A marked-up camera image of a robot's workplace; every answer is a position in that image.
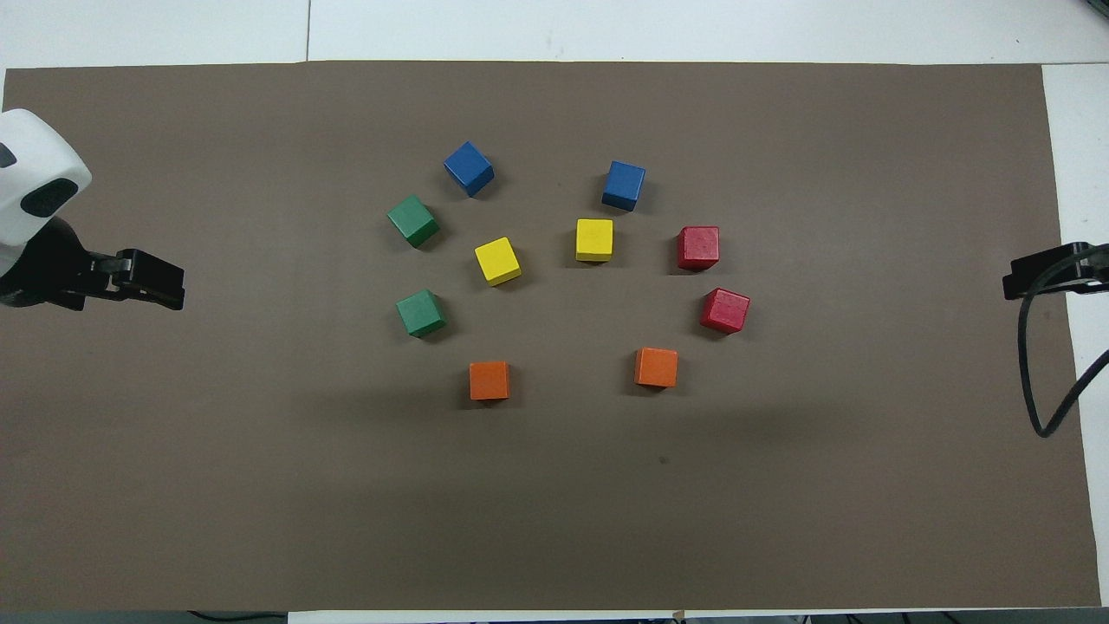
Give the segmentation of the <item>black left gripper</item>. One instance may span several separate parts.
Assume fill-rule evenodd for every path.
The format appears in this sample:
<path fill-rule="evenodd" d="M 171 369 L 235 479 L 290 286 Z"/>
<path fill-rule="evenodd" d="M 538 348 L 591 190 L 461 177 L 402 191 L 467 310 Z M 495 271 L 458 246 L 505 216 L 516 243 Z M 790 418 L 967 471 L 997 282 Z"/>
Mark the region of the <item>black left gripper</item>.
<path fill-rule="evenodd" d="M 184 270 L 145 250 L 116 253 L 126 268 L 115 272 L 116 291 L 124 300 L 150 301 L 182 311 L 185 301 Z M 84 309 L 88 297 L 116 301 L 108 291 L 108 273 L 96 269 L 106 254 L 87 250 L 72 226 L 51 218 L 28 241 L 1 279 L 4 307 L 27 308 L 52 303 L 65 309 Z"/>

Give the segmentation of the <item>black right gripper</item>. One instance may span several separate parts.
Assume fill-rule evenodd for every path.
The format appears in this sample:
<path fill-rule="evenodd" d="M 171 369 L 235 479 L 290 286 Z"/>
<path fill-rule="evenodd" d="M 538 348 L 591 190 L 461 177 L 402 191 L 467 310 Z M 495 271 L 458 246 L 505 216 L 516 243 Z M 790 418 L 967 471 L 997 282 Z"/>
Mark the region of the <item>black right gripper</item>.
<path fill-rule="evenodd" d="M 1025 299 L 1032 282 L 1038 279 L 1042 272 L 1082 250 L 1083 245 L 1059 245 L 1011 260 L 1009 273 L 1003 277 L 1003 297 L 1009 301 Z M 1060 291 L 1108 291 L 1108 244 L 1092 246 L 1089 250 L 1092 253 L 1086 259 L 1069 260 L 1061 272 L 1036 291 L 1036 295 L 1054 295 Z"/>

